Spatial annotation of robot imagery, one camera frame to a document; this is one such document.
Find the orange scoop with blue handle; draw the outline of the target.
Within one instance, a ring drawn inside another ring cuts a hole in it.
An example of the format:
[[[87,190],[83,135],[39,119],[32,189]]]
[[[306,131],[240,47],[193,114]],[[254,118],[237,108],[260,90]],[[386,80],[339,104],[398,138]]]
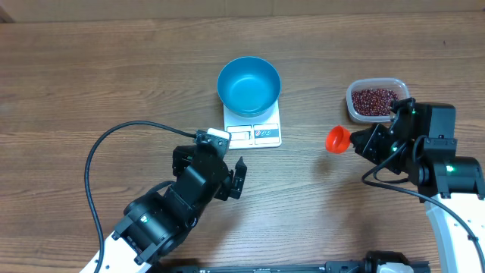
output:
[[[335,126],[327,135],[325,148],[334,154],[344,153],[351,143],[351,133],[343,126]]]

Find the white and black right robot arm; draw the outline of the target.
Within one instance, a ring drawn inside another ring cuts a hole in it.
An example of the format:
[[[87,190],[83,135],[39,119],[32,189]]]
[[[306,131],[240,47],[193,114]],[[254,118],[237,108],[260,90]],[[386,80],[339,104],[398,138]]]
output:
[[[453,105],[393,102],[390,126],[351,133],[355,152],[374,167],[361,180],[415,196],[424,204],[444,272],[484,270],[484,174],[456,154]]]

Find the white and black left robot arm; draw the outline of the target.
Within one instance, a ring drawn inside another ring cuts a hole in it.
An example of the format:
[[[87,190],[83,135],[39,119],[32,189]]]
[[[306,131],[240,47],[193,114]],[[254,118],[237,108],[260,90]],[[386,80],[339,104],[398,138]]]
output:
[[[205,144],[178,146],[172,168],[176,180],[132,201],[84,272],[147,272],[188,237],[210,201],[239,199],[247,172],[242,159],[230,170]]]

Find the white digital kitchen scale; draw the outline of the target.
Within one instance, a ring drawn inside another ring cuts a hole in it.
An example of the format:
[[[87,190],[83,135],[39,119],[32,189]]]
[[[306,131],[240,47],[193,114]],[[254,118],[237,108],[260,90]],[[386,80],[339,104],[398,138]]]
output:
[[[282,144],[279,104],[265,113],[242,117],[224,106],[224,129],[231,134],[229,149],[274,148]]]

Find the blue metal bowl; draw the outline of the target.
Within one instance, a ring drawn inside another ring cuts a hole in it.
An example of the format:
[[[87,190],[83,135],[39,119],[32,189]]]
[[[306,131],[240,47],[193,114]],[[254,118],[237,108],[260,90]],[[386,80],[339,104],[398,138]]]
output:
[[[227,63],[217,77],[217,94],[236,115],[255,117],[272,107],[280,97],[282,80],[267,60],[243,56]]]

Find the red beans in container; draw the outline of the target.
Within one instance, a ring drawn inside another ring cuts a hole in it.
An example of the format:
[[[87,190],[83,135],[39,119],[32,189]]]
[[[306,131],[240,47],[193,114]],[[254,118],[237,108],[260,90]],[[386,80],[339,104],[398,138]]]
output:
[[[351,97],[355,111],[363,116],[389,115],[393,101],[399,98],[391,89],[361,89]]]

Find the clear plastic container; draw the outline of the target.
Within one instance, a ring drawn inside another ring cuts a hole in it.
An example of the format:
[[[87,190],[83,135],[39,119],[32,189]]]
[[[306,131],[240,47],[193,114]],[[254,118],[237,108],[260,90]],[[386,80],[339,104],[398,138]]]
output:
[[[410,97],[408,87],[396,78],[356,80],[346,91],[349,117],[356,123],[390,121],[392,102]]]

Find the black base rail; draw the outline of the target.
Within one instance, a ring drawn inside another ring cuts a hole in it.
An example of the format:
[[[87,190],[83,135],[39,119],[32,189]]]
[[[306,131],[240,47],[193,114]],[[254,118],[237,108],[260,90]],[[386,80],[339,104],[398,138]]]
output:
[[[208,267],[187,261],[156,265],[149,272],[163,273],[431,273],[428,261],[410,262],[402,253],[368,251],[360,260],[327,261],[314,265],[250,265]]]

